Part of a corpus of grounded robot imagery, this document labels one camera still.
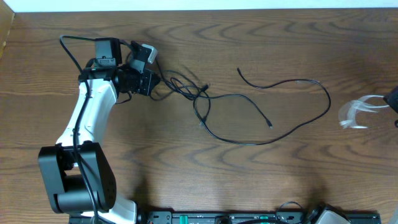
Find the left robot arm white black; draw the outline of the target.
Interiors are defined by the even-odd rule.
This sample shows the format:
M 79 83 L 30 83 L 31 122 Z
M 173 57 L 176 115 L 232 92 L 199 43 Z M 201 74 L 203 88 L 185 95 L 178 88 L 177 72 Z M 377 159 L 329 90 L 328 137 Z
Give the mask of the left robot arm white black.
M 121 93 L 149 96 L 159 84 L 146 66 L 157 50 L 117 38 L 92 39 L 95 56 L 78 67 L 79 96 L 70 121 L 38 162 L 50 206 L 72 223 L 139 223 L 137 205 L 117 191 L 116 178 L 101 148 L 109 114 Z

